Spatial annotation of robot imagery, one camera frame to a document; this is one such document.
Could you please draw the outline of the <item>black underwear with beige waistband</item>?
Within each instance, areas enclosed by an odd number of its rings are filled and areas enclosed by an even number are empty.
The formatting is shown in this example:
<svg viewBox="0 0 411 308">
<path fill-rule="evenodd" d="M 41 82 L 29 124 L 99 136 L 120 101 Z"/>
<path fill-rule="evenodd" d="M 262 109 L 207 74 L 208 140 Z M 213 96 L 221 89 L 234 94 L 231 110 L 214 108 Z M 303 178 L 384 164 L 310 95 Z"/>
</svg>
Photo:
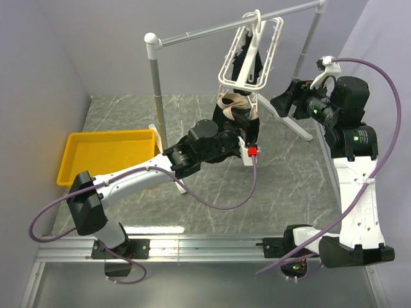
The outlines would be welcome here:
<svg viewBox="0 0 411 308">
<path fill-rule="evenodd" d="M 248 106 L 245 97 L 228 92 L 218 98 L 212 120 L 217 122 L 222 116 L 230 120 L 245 118 L 245 133 L 242 139 L 247 146 L 257 146 L 260 120 L 257 108 Z"/>
</svg>

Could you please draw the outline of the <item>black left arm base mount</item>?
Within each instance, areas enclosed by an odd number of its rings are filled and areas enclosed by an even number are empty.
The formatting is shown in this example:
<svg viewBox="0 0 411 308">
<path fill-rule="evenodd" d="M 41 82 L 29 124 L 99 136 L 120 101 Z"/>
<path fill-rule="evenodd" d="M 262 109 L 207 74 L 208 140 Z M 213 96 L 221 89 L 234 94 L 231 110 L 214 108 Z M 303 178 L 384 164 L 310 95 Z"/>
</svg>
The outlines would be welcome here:
<svg viewBox="0 0 411 308">
<path fill-rule="evenodd" d="M 113 249 L 116 255 L 138 260 L 147 259 L 149 250 L 149 239 L 129 239 L 127 243 L 123 243 L 119 248 Z M 108 252 L 100 240 L 95 240 L 92 246 L 91 259 L 117 259 L 117 257 Z"/>
</svg>

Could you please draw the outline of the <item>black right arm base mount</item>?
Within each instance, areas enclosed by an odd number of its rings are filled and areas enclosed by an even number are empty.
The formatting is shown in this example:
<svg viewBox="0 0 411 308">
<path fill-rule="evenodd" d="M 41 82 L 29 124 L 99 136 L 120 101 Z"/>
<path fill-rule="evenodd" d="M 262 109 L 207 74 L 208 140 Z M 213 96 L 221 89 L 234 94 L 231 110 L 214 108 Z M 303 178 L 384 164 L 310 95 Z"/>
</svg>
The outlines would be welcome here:
<svg viewBox="0 0 411 308">
<path fill-rule="evenodd" d="M 263 257 L 265 259 L 279 259 L 286 255 L 289 251 L 293 250 L 293 247 L 286 244 L 283 237 L 264 237 L 258 241 L 255 246 L 260 247 L 263 251 Z M 297 257 L 319 257 L 317 253 L 313 253 L 306 248 L 293 254 L 291 258 Z"/>
</svg>

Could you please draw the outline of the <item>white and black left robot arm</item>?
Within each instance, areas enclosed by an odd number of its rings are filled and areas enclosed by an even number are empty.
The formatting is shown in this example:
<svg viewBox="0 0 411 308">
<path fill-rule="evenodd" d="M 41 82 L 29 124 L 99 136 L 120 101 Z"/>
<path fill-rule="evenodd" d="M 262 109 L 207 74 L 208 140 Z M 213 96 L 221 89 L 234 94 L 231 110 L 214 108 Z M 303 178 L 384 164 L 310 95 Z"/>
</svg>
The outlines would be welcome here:
<svg viewBox="0 0 411 308">
<path fill-rule="evenodd" d="M 229 157 L 241 158 L 246 166 L 256 167 L 258 149 L 247 142 L 248 130 L 240 124 L 204 119 L 162 153 L 126 169 L 91 176 L 76 175 L 67 195 L 67 205 L 80 236 L 93 235 L 102 241 L 115 258 L 124 257 L 129 241 L 121 223 L 111 221 L 106 209 L 124 197 L 156 185 L 175 182 L 187 190 L 183 179 L 200 171 L 202 163 L 219 163 Z"/>
</svg>

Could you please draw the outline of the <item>white clip hanger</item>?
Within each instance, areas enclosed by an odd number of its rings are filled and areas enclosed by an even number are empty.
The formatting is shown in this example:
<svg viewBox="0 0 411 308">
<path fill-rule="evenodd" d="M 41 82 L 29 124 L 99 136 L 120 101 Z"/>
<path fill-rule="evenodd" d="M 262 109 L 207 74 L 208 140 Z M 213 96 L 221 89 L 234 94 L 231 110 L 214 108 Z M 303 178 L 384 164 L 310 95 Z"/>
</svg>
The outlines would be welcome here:
<svg viewBox="0 0 411 308">
<path fill-rule="evenodd" d="M 224 95 L 230 89 L 237 91 L 247 97 L 252 108 L 257 108 L 258 94 L 265 88 L 273 69 L 284 20 L 281 17 L 263 20 L 259 10 L 247 12 L 242 17 L 255 17 L 257 20 L 236 30 L 218 73 L 219 95 Z M 265 58 L 262 59 L 259 48 L 266 28 L 272 30 L 273 34 L 264 53 Z"/>
</svg>

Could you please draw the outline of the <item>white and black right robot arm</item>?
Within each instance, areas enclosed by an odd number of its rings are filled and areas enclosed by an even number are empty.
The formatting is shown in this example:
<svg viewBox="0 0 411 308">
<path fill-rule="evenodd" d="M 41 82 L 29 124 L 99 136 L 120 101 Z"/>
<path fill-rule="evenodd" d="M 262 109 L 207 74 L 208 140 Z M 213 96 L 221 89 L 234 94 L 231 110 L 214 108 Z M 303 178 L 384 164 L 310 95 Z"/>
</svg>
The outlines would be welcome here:
<svg viewBox="0 0 411 308">
<path fill-rule="evenodd" d="M 270 104 L 280 116 L 295 107 L 295 119 L 313 119 L 322 125 L 330 157 L 337 171 L 341 211 L 349 214 L 340 221 L 339 234 L 326 232 L 307 245 L 327 268 L 367 266 L 395 259 L 381 233 L 376 185 L 372 172 L 378 165 L 375 130 L 362 118 L 369 99 L 366 81 L 352 76 L 334 80 L 327 93 L 325 83 L 293 79 Z"/>
</svg>

